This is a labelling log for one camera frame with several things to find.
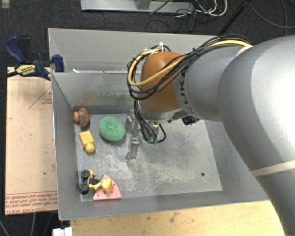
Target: black cable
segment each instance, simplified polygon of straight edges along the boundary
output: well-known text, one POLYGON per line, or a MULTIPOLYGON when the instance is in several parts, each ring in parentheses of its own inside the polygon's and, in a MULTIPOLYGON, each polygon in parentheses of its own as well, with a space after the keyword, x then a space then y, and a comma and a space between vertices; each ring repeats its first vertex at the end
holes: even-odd
POLYGON ((160 9, 162 9, 165 5, 167 5, 170 2, 170 0, 167 0, 165 3, 163 3, 160 7, 158 7, 156 10, 154 10, 153 12, 151 12, 150 14, 154 14, 155 12, 159 11, 160 9))
MULTIPOLYGON (((238 34, 227 34, 227 35, 211 38, 207 42, 205 42, 203 45, 198 47, 197 49, 193 49, 192 52, 190 52, 188 54, 185 54, 185 55, 178 56, 178 57, 172 59, 169 63, 167 63, 162 69, 160 69, 160 71, 165 69, 166 67, 168 67, 176 59, 178 59, 180 57, 184 57, 175 65, 175 67, 172 70, 170 70, 165 76, 163 76, 160 79, 160 81, 157 84, 155 84, 154 86, 152 86, 152 87, 150 87, 150 88, 148 88, 146 90, 141 90, 140 88, 139 88, 139 90, 134 90, 132 88, 132 86, 129 84, 129 82, 127 81, 127 85, 128 85, 128 89, 129 89, 129 93, 130 93, 131 97, 133 97, 135 100, 144 100, 144 99, 147 99, 147 98, 151 97, 153 94, 155 94, 158 91, 163 90, 167 85, 169 85, 169 83, 173 79, 175 79, 179 73, 181 73, 184 69, 187 69, 199 56, 201 56, 201 55, 203 55, 203 54, 205 54, 205 53, 207 53, 207 52, 209 52, 211 50, 217 49, 217 48, 234 45, 234 44, 224 44, 224 45, 212 46, 212 44, 214 44, 216 42, 219 42, 221 40, 240 40, 242 42, 250 44, 249 40, 247 40, 246 38, 244 38, 243 36, 238 35, 238 34), (170 81, 167 81, 174 74, 175 74, 174 78, 172 78, 170 81), (166 83, 166 85, 162 89, 158 90, 159 87, 161 85, 163 85, 164 83, 166 83), (138 97, 138 96, 134 96, 133 95, 134 93, 135 94, 146 94, 146 95, 138 97)), ((133 69, 133 73, 136 70, 137 64, 135 65, 135 67, 133 69)))
MULTIPOLYGON (((276 27, 284 28, 285 29, 285 35, 287 35, 286 29, 288 29, 288 28, 295 28, 295 25, 292 25, 292 26, 288 26, 287 25, 287 12, 286 12, 286 7, 285 7, 285 4, 284 4, 283 0, 280 0, 280 1, 281 1, 282 6, 283 6, 283 9, 284 9, 284 16, 285 16, 285 25, 284 26, 283 25, 279 25, 279 24, 275 24, 275 23, 271 22, 270 20, 268 20, 265 17, 263 17, 259 12, 257 12, 256 9, 251 4, 249 4, 249 6, 257 14, 257 16, 259 16, 261 19, 263 19, 267 23, 269 23, 269 24, 271 24, 273 26, 276 26, 276 27)), ((295 6, 295 2, 293 0, 288 0, 288 1, 290 1, 295 6)))
POLYGON ((157 141, 157 143, 161 143, 161 142, 165 141, 167 136, 166 136, 166 132, 165 132, 163 126, 160 123, 158 125, 159 125, 159 127, 161 128, 161 130, 162 130, 162 132, 164 134, 164 138, 162 140, 160 140, 160 141, 157 141))
POLYGON ((5 80, 5 79, 10 78, 10 77, 13 77, 13 76, 18 75, 18 74, 19 73, 17 71, 14 71, 14 72, 11 72, 11 73, 8 73, 8 74, 1 75, 0 76, 0 81, 5 80))

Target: green ball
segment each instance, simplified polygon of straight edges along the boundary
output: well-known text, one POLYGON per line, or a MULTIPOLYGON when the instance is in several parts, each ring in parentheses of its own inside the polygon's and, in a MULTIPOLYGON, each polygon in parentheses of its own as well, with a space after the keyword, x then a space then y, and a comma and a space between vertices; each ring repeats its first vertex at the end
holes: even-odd
POLYGON ((122 121, 115 117, 104 117, 98 124, 99 134, 107 141, 117 142, 126 133, 122 121))

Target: cardboard sheet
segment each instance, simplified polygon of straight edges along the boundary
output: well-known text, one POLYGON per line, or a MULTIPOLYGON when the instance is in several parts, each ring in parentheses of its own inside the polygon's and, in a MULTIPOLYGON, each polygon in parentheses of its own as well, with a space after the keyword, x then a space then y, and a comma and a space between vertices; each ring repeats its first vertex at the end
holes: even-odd
POLYGON ((51 82, 7 80, 5 214, 57 210, 51 82))

